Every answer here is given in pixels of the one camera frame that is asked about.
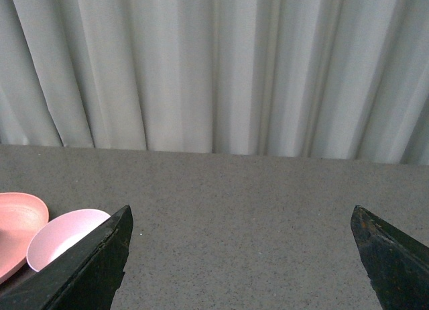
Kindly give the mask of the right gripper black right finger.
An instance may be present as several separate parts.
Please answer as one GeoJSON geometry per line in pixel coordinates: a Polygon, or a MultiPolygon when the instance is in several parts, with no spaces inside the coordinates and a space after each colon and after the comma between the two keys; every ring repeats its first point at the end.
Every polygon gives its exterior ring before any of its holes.
{"type": "Polygon", "coordinates": [[[428,247],[357,205],[351,230],[383,309],[428,308],[428,247]]]}

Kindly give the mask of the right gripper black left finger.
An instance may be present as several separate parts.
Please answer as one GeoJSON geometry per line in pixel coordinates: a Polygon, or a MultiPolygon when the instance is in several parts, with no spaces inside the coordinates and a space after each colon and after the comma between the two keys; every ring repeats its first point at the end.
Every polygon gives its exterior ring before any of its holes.
{"type": "Polygon", "coordinates": [[[1,296],[2,309],[110,309],[133,231],[126,205],[47,267],[1,296]]]}

